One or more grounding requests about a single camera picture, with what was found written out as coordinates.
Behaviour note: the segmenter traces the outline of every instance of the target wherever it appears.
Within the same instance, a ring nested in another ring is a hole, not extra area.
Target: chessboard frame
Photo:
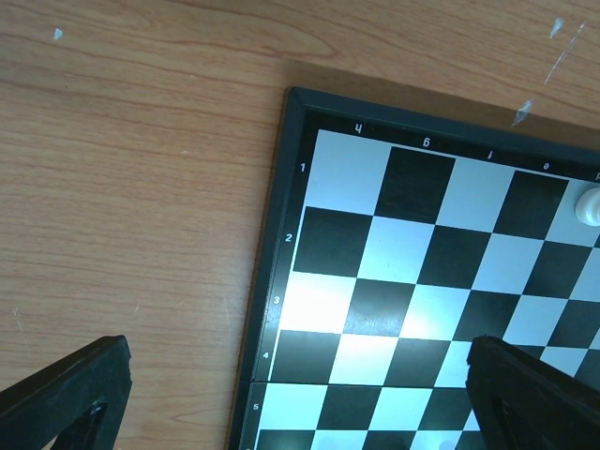
[[[260,401],[268,382],[292,264],[293,244],[285,244],[294,242],[299,231],[319,129],[453,156],[491,159],[540,173],[600,180],[600,153],[593,150],[301,87],[288,89],[242,340],[229,450],[252,450],[256,442]]]

